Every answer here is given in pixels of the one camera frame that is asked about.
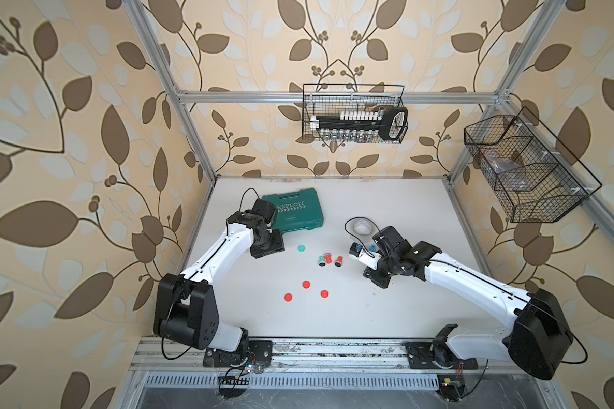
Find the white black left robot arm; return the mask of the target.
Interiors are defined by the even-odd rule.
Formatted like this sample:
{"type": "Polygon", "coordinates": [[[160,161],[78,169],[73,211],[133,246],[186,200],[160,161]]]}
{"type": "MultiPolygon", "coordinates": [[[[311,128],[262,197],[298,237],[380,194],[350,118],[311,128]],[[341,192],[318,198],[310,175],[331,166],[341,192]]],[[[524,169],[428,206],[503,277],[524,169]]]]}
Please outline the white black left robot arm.
{"type": "Polygon", "coordinates": [[[158,284],[153,332],[187,349],[213,350],[226,366],[249,363],[248,331],[220,320],[215,295],[217,281],[245,253],[256,259],[284,251],[282,233],[272,228],[277,209],[257,198],[249,210],[227,218],[223,233],[193,264],[180,274],[167,274],[158,284]]]}

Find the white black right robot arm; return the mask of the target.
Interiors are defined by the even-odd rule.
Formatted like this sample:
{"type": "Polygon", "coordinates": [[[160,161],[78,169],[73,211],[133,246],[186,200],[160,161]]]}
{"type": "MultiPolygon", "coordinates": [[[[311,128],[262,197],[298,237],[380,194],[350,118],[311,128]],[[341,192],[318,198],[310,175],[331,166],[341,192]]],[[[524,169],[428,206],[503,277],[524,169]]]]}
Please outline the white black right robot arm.
{"type": "Polygon", "coordinates": [[[413,277],[452,291],[494,319],[479,327],[446,325],[420,353],[436,367],[451,369],[474,359],[505,361],[550,380],[560,365],[568,364],[571,346],[581,344],[556,296],[544,289],[528,292],[497,281],[436,245],[412,245],[393,226],[379,228],[364,216],[346,221],[344,230],[354,240],[350,258],[364,265],[364,277],[379,288],[397,276],[413,277]]]}

